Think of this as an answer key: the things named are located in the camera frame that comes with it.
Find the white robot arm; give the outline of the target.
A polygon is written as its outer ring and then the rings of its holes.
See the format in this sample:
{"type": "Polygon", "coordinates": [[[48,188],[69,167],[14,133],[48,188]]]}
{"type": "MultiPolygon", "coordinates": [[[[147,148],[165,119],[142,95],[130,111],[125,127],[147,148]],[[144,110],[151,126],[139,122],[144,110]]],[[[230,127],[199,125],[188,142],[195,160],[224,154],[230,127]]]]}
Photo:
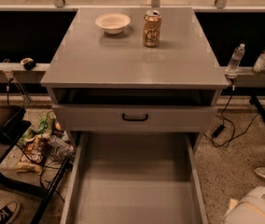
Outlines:
{"type": "Polygon", "coordinates": [[[220,224],[265,224],[265,187],[252,189],[240,201],[230,199],[220,224]]]}

